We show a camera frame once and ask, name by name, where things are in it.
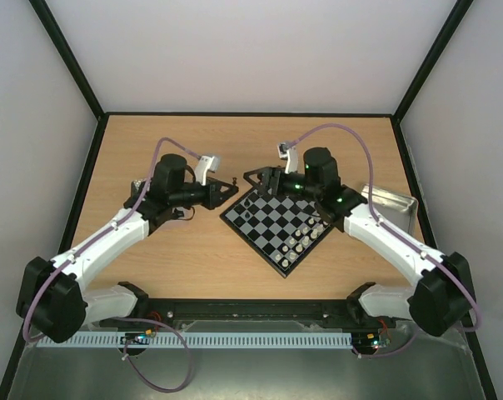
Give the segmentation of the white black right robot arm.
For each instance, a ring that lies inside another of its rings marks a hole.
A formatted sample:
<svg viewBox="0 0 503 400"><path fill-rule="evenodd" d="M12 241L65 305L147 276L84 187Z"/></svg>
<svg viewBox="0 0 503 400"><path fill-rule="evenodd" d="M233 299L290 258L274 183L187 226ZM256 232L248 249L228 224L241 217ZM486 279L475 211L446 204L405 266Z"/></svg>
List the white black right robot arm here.
<svg viewBox="0 0 503 400"><path fill-rule="evenodd" d="M463 256L428 247L379 214L369 196L341 182L327 148L305 152L304 173L296 170L295 153L288 149L281 155L285 167L262 167L243 177L261 194L312 202L324 222L365 243L410 284L360 286L349 296L348 316L355 325L364 327L376 317L399 318L439 337L473 309L469 264Z"/></svg>

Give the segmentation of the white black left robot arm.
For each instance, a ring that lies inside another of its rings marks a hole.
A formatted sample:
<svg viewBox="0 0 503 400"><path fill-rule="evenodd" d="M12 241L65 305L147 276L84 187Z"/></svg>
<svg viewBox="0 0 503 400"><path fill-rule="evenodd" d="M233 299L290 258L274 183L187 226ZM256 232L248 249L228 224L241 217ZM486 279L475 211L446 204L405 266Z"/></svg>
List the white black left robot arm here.
<svg viewBox="0 0 503 400"><path fill-rule="evenodd" d="M236 182L214 173L217 156L199 157L195 167L169 153L151 165L148 178L132 184L131 195L115 216L93 235L50 260L35 257L25 267L16 312L22 335L30 330L63 343L79 328L109 318L139 317L147 294L129 283L90 290L97 275L129 247L148 238L163 224L182 219L186 210L219 208L238 192Z"/></svg>

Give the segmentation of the black white chess board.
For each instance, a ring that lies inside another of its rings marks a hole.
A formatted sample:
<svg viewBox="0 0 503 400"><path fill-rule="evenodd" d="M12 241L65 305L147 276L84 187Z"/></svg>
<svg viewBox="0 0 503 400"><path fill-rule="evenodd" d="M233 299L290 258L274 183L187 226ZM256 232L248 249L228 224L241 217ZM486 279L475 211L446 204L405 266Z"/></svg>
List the black white chess board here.
<svg viewBox="0 0 503 400"><path fill-rule="evenodd" d="M243 203L247 198L251 204L244 207ZM246 212L251 214L248 220L244 218ZM260 195L253 188L228 207L221 214L221 220L284 278L332 231L332 226L322 221L311 202L294 201L284 196ZM313 229L319 231L317 239L311 239ZM297 230L303 234L301 240L305 236L310 238L308 246L304 247L296 237ZM290 238L296 240L294 246L290 245ZM296 251L298 244L303 246L301 253ZM289 247L287 253L282 252L283 246ZM290 251L296 254L294 260L289 258ZM279 262L276 260L277 254L282 255ZM289 262L288 267L281 265L283 259Z"/></svg>

